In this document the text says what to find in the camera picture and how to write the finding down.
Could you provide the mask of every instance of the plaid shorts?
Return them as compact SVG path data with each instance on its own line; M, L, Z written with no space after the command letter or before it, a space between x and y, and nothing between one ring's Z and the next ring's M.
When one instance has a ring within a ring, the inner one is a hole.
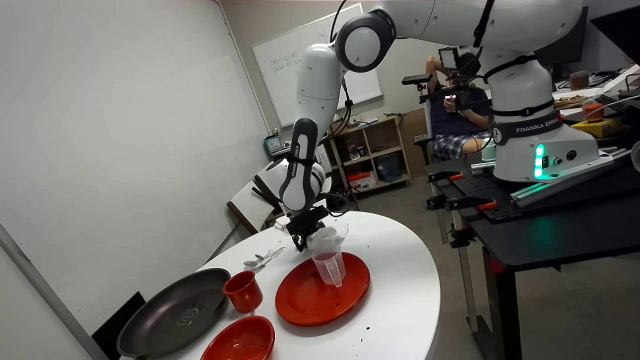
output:
M484 133L471 135L436 135L433 142L433 152L436 156L443 160L451 160L459 158L462 155L462 147L471 139L483 140L491 137L489 131Z

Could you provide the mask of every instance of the dark t-shirt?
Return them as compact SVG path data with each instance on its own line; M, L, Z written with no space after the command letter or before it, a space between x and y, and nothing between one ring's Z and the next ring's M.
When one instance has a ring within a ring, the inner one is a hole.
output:
M441 84L436 85L436 91L442 89ZM462 95L462 102L476 102L487 100L486 92L480 88L469 88ZM488 116L490 108L474 108L474 113L480 116ZM431 99L431 127L434 135L475 135L486 131L477 127L473 122L462 116L460 113L449 113L444 106L444 96L436 96Z

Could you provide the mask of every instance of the red plate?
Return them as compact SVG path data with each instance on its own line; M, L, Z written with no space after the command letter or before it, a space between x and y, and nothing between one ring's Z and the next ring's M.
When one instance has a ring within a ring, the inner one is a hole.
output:
M347 276L342 287L326 285L309 259L293 269L282 281L276 294L276 309L286 321L296 326L324 325L353 310L369 290L369 268L359 257L342 253Z

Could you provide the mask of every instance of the franka emika robot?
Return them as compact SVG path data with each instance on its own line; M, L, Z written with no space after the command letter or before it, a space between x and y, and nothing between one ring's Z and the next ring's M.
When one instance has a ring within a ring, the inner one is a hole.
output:
M314 166L314 155L333 122L344 76L375 69L397 38L472 46L476 54L482 48L479 62L492 93L499 179L555 183L610 165L613 159L600 153L591 135L557 118L551 76L533 55L571 31L581 11L582 0L379 1L345 23L332 43L308 47L298 73L296 122L280 189L293 215L287 229L299 250L328 215L313 207L326 176Z

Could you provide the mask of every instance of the red bowl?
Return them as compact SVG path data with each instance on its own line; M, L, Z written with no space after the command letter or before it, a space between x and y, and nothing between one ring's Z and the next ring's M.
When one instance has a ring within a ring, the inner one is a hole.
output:
M249 316L222 330L200 360L267 360L275 342L271 322L262 316Z

